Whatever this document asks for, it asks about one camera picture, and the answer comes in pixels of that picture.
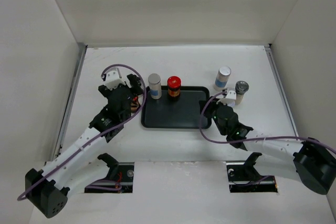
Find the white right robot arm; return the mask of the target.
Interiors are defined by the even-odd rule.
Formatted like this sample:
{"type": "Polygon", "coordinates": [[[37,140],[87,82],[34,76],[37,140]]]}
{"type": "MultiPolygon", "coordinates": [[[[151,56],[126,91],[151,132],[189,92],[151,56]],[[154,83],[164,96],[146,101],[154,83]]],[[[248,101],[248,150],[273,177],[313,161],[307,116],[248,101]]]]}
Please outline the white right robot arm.
{"type": "Polygon", "coordinates": [[[233,108],[211,97],[199,102],[201,117],[213,120],[226,138],[223,144],[250,151],[243,164],[244,175],[279,176],[301,182],[311,191],[326,195],[335,181],[335,149],[314,138],[265,136],[239,122],[233,108]]]}

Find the silver lid blue label shaker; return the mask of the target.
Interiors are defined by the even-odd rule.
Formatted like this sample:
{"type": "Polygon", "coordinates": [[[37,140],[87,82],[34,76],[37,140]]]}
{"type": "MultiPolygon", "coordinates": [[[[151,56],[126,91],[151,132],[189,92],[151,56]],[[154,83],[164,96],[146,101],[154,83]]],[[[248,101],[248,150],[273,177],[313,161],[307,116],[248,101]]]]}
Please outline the silver lid blue label shaker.
{"type": "Polygon", "coordinates": [[[162,96],[161,78],[157,73],[152,73],[148,77],[150,95],[153,99],[158,100],[162,96]]]}

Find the red lid sauce jar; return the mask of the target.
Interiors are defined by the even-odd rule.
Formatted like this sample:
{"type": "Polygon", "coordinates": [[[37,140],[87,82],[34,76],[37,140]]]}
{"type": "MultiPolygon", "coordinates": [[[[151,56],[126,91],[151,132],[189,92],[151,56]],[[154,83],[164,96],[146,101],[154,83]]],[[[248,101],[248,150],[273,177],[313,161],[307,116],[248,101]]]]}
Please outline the red lid sauce jar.
{"type": "Polygon", "coordinates": [[[138,111],[139,107],[141,106],[140,103],[139,103],[139,97],[136,96],[132,99],[131,103],[130,103],[130,106],[131,106],[131,112],[132,113],[135,113],[136,111],[138,111]]]}
{"type": "Polygon", "coordinates": [[[181,96],[181,79],[178,76],[170,76],[167,79],[167,93],[171,101],[176,101],[181,96]]]}

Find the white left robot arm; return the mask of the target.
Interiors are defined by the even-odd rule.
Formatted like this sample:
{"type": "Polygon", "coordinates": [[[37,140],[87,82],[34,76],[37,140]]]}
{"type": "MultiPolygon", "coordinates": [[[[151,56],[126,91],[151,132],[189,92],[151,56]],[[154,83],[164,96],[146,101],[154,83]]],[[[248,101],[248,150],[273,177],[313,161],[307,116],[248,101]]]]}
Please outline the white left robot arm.
{"type": "Polygon", "coordinates": [[[139,96],[144,94],[145,84],[137,74],[129,74],[128,82],[111,72],[102,79],[98,90],[107,105],[62,154],[25,175],[25,192],[18,199],[28,199],[48,219],[59,214],[72,195],[85,192],[98,180],[113,181],[118,175],[118,161],[102,150],[141,109],[139,96]]]}

